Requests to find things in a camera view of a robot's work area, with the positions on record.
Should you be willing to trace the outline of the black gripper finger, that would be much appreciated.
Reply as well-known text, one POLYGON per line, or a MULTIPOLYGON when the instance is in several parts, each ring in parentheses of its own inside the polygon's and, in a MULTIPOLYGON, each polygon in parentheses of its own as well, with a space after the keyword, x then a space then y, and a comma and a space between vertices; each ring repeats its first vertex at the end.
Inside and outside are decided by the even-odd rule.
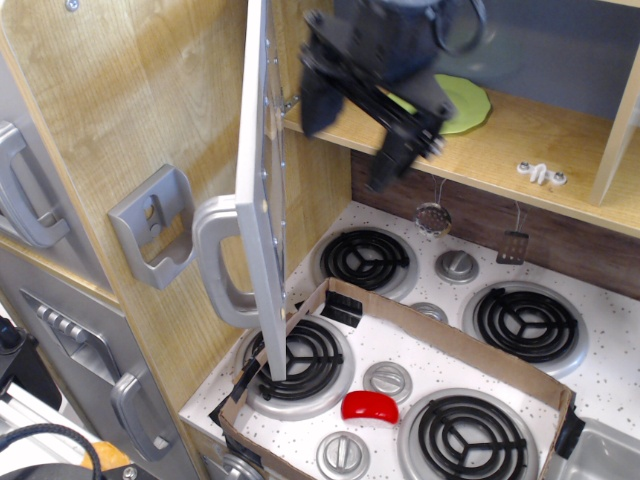
POLYGON ((320 73, 305 67, 301 80, 301 124, 306 137, 332 125, 343 107, 343 95, 320 73))
POLYGON ((440 155, 444 145, 445 140, 439 133, 399 126, 392 128, 371 164, 368 187, 374 192, 382 192, 396 178, 402 177, 418 157, 440 155))

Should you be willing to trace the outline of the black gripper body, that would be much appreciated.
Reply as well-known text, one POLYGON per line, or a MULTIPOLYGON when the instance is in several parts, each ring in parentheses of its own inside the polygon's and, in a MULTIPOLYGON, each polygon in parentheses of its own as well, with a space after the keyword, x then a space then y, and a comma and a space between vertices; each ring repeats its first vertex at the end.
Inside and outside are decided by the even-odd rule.
POLYGON ((305 15, 310 36, 300 60, 388 132, 439 133, 455 109, 433 65, 452 50, 447 36, 454 1, 358 1, 349 18, 320 10, 305 15))

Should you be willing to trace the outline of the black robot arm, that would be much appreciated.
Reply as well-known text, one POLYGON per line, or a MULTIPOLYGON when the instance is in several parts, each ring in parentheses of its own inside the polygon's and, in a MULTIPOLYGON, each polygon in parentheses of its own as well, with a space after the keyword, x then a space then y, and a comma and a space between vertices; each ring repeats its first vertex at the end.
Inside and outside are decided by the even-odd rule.
POLYGON ((312 137, 332 125, 350 100, 386 130, 368 186, 383 191, 417 157, 440 150, 442 125, 456 114, 433 65, 440 53, 464 55, 482 40, 486 9, 471 4, 475 30, 452 47, 447 37, 455 1, 358 1, 349 18, 318 10, 305 15, 310 30, 300 60, 301 126, 312 137))

